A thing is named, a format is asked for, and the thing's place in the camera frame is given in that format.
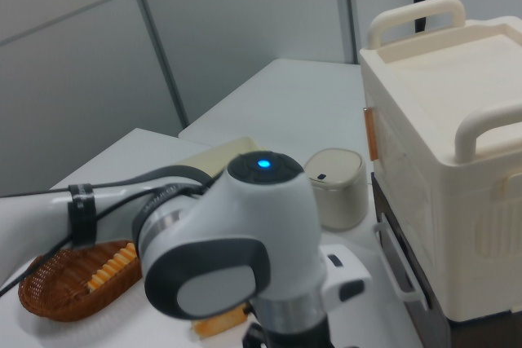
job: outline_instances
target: white container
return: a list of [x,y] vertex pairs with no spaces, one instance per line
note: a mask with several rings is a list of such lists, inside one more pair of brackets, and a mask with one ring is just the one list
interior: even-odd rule
[[[380,42],[447,12],[445,29]],[[375,177],[446,317],[522,309],[522,20],[466,20],[458,0],[387,11],[361,71]]]
[[312,181],[319,218],[324,227],[348,230],[368,212],[366,163],[360,154],[327,148],[304,166]]

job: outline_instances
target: brown woven basket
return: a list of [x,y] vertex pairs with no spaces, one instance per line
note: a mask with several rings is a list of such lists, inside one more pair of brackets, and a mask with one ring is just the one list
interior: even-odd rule
[[92,293],[87,282],[130,241],[119,240],[81,250],[60,250],[22,281],[18,296],[22,306],[35,315],[69,322],[100,311],[141,278],[138,258]]

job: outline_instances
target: container lid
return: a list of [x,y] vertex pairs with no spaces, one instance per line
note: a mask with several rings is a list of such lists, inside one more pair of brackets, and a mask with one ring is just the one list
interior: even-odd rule
[[312,156],[304,166],[304,171],[314,187],[334,190],[352,185],[362,165],[362,157],[357,152],[328,148]]

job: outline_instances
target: white table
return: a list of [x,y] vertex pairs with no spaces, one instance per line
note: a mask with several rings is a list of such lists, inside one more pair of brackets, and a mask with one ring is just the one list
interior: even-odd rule
[[368,164],[361,67],[278,59],[179,133],[217,146],[250,136],[301,165],[324,148],[359,152]]
[[[134,130],[56,186],[129,178],[207,148],[199,143]],[[323,235],[323,243],[342,243],[351,249],[374,278],[374,284],[364,294],[330,314],[333,343],[338,348],[419,348],[405,308],[392,292],[378,255],[372,250],[370,224],[374,220],[374,213],[370,212],[357,228],[360,232]],[[346,241],[349,236],[359,237],[363,244],[365,238],[366,246]],[[142,281],[96,315],[69,324],[28,313],[13,290],[0,299],[0,320],[2,346],[10,348],[239,348],[248,326],[243,324],[217,337],[198,341],[190,332],[189,322],[166,317],[148,304]]]

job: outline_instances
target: round canister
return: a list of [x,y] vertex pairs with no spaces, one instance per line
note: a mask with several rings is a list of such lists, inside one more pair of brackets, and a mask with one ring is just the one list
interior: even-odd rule
[[319,217],[324,227],[347,230],[368,212],[365,160],[342,148],[319,151],[304,166],[312,181]]

